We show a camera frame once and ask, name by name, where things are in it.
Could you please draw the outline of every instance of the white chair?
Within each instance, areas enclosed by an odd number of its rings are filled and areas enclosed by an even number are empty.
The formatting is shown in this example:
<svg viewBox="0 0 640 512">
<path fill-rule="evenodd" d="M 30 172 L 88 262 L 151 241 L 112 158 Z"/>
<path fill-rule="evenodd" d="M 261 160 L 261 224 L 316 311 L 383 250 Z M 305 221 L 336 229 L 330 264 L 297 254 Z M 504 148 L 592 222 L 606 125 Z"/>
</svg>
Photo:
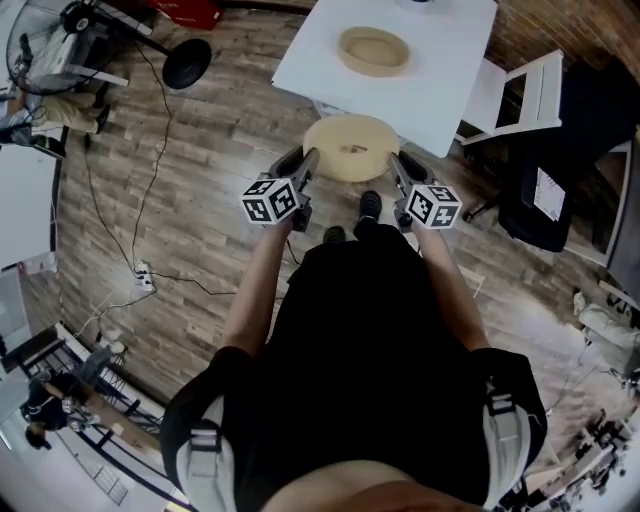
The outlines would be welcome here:
<svg viewBox="0 0 640 512">
<path fill-rule="evenodd" d="M 456 139 L 467 146 L 499 135 L 561 126 L 562 57 L 556 50 L 510 73 L 483 60 L 462 119 L 484 133 L 468 138 L 457 135 Z M 526 84 L 520 119 L 497 128 L 505 84 L 522 75 L 526 75 Z"/>
</svg>

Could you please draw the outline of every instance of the wooden floor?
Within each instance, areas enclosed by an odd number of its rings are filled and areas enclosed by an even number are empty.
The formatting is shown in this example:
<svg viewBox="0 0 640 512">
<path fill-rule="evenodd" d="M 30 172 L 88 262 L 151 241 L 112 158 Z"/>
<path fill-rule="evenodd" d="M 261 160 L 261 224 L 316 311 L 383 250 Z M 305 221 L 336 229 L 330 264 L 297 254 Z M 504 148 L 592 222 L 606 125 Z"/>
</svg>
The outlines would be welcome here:
<svg viewBox="0 0 640 512">
<path fill-rule="evenodd" d="M 197 278 L 212 292 L 237 290 L 260 231 L 247 224 L 237 197 L 281 154 L 301 144 L 317 119 L 307 99 L 279 91 L 270 82 L 302 21 L 295 15 L 229 10 L 212 32 L 187 31 L 164 20 L 156 28 L 153 37 L 168 47 L 193 36 L 206 39 L 214 59 L 197 84 L 168 93 L 169 142 L 135 247 L 136 258 L 155 271 Z M 159 72 L 164 57 L 143 51 Z M 93 137 L 87 163 L 103 217 L 131 259 L 134 225 L 162 148 L 167 112 L 160 86 L 135 47 L 111 67 L 129 76 L 131 84 L 111 89 L 110 122 Z M 458 146 L 442 160 L 410 149 L 456 187 L 466 206 L 495 191 L 495 180 L 472 169 Z M 134 282 L 127 264 L 96 216 L 80 135 L 71 134 L 67 152 L 56 285 L 41 277 L 40 283 L 28 286 L 27 294 L 45 300 L 59 293 L 64 320 L 79 329 L 107 297 L 99 311 L 135 299 L 140 292 L 131 291 Z M 390 176 L 361 185 L 317 179 L 309 186 L 311 225 L 306 234 L 291 237 L 298 259 L 319 243 L 326 227 L 353 226 L 358 197 L 367 188 L 382 194 L 383 220 L 391 223 L 398 192 Z M 605 275 L 601 269 L 568 253 L 552 255 L 511 240 L 494 213 L 473 226 L 459 223 L 447 239 L 474 289 L 483 281 L 477 301 L 490 342 L 527 355 L 544 405 L 555 404 L 549 439 L 556 450 L 565 449 L 600 407 L 610 412 L 628 408 L 619 385 L 601 373 L 606 366 L 595 349 L 580 357 L 584 344 L 571 298 L 574 289 L 581 288 L 602 303 L 604 295 L 597 288 Z M 285 254 L 280 293 L 295 268 Z M 100 324 L 90 322 L 83 336 L 94 339 L 100 326 L 120 329 L 130 349 L 128 370 L 171 397 L 206 367 L 232 297 L 210 297 L 193 283 L 159 277 L 156 285 L 154 296 L 110 311 Z"/>
</svg>

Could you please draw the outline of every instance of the black shirt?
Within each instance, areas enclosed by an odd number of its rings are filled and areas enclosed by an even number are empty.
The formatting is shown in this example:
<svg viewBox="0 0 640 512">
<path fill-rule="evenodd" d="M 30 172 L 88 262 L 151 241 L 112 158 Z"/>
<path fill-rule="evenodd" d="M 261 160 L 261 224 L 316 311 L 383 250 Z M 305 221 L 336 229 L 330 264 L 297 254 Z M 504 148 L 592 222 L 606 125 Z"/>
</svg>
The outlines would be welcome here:
<svg viewBox="0 0 640 512">
<path fill-rule="evenodd" d="M 48 382 L 62 391 L 65 396 L 76 395 L 76 388 L 79 392 L 78 379 L 70 373 L 54 373 Z M 31 421 L 44 423 L 46 430 L 60 430 L 67 426 L 68 414 L 62 410 L 62 401 L 49 394 L 38 381 L 34 381 L 29 390 L 27 412 Z"/>
<path fill-rule="evenodd" d="M 309 251 L 255 360 L 223 348 L 176 395 L 161 442 L 178 487 L 177 450 L 220 394 L 239 512 L 257 512 L 296 478 L 349 460 L 379 461 L 483 504 L 489 377 L 537 418 L 535 458 L 546 418 L 526 357 L 468 352 L 442 323 L 422 259 L 404 240 L 387 242 Z"/>
</svg>

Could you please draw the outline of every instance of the electrical outlet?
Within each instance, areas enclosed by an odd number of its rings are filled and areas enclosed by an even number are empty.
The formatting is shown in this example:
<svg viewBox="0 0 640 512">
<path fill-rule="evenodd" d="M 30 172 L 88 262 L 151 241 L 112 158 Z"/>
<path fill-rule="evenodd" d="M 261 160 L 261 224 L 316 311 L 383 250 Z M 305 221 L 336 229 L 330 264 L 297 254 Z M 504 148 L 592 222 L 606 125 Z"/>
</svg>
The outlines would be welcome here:
<svg viewBox="0 0 640 512">
<path fill-rule="evenodd" d="M 136 274 L 136 285 L 140 286 L 145 292 L 152 292 L 154 290 L 153 279 L 149 273 L 149 265 L 140 260 L 133 268 Z"/>
</svg>

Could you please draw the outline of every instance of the strap buckle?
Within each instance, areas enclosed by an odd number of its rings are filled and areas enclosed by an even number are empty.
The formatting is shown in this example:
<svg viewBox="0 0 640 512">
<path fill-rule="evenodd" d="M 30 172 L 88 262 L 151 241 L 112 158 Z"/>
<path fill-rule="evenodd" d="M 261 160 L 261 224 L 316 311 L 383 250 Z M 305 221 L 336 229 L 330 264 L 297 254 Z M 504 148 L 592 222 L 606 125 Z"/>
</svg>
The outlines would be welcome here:
<svg viewBox="0 0 640 512">
<path fill-rule="evenodd" d="M 489 392 L 487 407 L 491 416 L 516 412 L 511 393 L 498 393 L 496 390 Z"/>
<path fill-rule="evenodd" d="M 222 451 L 220 426 L 211 420 L 200 420 L 191 428 L 191 450 L 195 452 Z"/>
</svg>

